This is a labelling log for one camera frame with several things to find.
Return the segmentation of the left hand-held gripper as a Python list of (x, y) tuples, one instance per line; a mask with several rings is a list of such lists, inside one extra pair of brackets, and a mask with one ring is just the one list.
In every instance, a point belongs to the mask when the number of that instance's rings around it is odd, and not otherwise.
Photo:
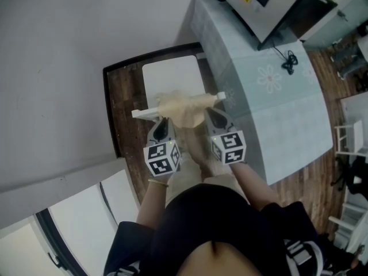
[(172, 174), (177, 171), (181, 153), (175, 140), (173, 122), (163, 118), (149, 131), (144, 160), (153, 177)]

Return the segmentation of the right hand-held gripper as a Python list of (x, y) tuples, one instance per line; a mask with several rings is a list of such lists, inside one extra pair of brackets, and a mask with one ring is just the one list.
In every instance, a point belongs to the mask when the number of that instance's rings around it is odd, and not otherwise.
[(243, 131), (226, 112), (216, 108), (204, 110), (210, 151), (222, 165), (242, 162), (246, 154)]

